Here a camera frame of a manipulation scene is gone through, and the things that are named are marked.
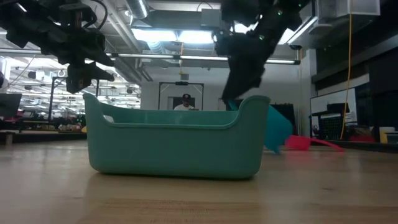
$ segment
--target computer monitor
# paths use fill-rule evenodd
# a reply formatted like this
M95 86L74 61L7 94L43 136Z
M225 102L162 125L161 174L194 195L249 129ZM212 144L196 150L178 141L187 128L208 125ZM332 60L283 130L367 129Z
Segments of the computer monitor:
M18 113L22 94L0 94L0 116L13 117Z

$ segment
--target teal dustpan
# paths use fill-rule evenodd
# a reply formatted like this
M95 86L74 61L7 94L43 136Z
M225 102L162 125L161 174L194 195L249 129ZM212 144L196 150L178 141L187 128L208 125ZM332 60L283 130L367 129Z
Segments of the teal dustpan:
M232 110L238 110L235 102L229 101L228 104ZM270 105L268 107L266 135L264 136L265 147L276 154L280 154L279 146L283 145L292 134L292 123Z

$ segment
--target wooden tabletop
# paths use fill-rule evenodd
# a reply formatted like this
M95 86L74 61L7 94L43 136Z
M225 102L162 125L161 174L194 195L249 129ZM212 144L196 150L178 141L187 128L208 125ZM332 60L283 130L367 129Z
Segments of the wooden tabletop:
M0 223L397 223L398 155L265 153L251 180L103 175L84 141L0 147Z

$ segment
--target teal plastic bin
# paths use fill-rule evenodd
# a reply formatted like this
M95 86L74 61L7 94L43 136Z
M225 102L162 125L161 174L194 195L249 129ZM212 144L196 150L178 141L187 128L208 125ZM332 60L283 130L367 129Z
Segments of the teal plastic bin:
M89 160L99 172L244 179L260 168L265 96L245 99L239 111L132 110L83 97Z

